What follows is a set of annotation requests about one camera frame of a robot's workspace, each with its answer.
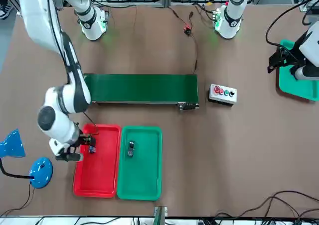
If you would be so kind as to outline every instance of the lamp base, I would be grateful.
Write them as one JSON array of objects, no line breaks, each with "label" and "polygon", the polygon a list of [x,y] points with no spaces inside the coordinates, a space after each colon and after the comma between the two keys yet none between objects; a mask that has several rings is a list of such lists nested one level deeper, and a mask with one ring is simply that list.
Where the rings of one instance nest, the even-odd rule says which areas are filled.
[{"label": "lamp base", "polygon": [[35,189],[42,189],[48,185],[52,174],[52,162],[48,158],[39,158],[30,168],[29,176],[34,177],[34,179],[30,179],[30,183]]}]

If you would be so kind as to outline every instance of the robotic arm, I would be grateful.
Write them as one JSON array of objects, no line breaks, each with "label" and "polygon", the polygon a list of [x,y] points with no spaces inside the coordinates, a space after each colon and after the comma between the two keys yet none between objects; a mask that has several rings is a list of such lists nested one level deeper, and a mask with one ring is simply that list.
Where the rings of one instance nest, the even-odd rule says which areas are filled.
[{"label": "robotic arm", "polygon": [[[90,40],[105,32],[104,12],[92,6],[89,0],[69,0],[75,7],[82,31]],[[69,36],[60,28],[53,0],[20,0],[21,14],[30,38],[41,46],[60,54],[63,59],[67,83],[49,88],[38,113],[38,126],[51,139],[50,148],[57,160],[81,161],[75,153],[80,144],[95,145],[91,135],[85,135],[72,122],[70,113],[84,112],[91,103],[81,66]]]},{"label": "robotic arm", "polygon": [[214,28],[225,39],[233,38],[240,28],[247,0],[229,0],[214,12]]},{"label": "robotic arm", "polygon": [[319,80],[319,21],[313,24],[287,52],[281,47],[269,58],[268,73],[293,65],[290,73],[299,80]]}]

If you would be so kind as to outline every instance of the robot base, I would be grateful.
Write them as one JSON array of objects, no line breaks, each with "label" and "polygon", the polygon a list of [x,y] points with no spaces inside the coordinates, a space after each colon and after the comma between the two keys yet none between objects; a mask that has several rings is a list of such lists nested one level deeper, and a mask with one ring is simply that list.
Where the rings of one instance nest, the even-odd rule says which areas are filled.
[{"label": "robot base", "polygon": [[30,183],[35,189],[42,189],[48,185],[52,174],[53,166],[51,161],[48,158],[39,158],[30,168],[29,176],[34,177],[34,179],[30,179]]},{"label": "robot base", "polygon": [[232,39],[236,33],[240,29],[240,22],[235,26],[231,27],[229,23],[225,20],[225,18],[222,16],[224,15],[224,10],[226,9],[226,6],[223,5],[220,8],[217,8],[215,11],[213,11],[213,27],[218,34],[224,38],[224,39]]},{"label": "robot base", "polygon": [[96,11],[96,20],[92,24],[91,28],[86,28],[85,24],[81,25],[82,32],[85,34],[85,36],[91,40],[95,41],[99,39],[103,33],[107,31],[108,21],[109,21],[109,13],[105,12],[104,10],[101,10],[98,7],[94,7]]}]

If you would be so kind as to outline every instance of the red button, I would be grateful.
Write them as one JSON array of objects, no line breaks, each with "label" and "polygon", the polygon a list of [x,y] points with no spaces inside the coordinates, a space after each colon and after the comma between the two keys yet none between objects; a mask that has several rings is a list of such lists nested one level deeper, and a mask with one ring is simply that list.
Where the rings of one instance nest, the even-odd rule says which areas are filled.
[{"label": "red button", "polygon": [[219,87],[219,86],[215,86],[215,87],[214,87],[214,92],[215,92],[215,93],[219,93],[219,91],[220,91],[220,87]]}]

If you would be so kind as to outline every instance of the plastic tray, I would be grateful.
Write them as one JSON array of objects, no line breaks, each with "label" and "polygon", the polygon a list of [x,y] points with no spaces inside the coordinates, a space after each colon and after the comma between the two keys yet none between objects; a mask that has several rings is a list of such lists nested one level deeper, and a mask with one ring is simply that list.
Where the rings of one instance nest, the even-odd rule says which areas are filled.
[{"label": "plastic tray", "polygon": [[[286,39],[282,40],[281,44],[289,50],[294,46],[294,42]],[[318,81],[296,80],[290,73],[291,68],[292,66],[279,68],[279,89],[281,92],[312,101],[319,101]]]},{"label": "plastic tray", "polygon": [[[133,157],[127,155],[135,143]],[[120,199],[155,201],[161,194],[162,132],[158,127],[122,130],[117,195]]]},{"label": "plastic tray", "polygon": [[[83,161],[76,163],[73,192],[80,197],[112,198],[115,196],[120,152],[121,128],[98,124],[96,153],[81,145]],[[83,126],[83,133],[95,133],[93,124]]]}]

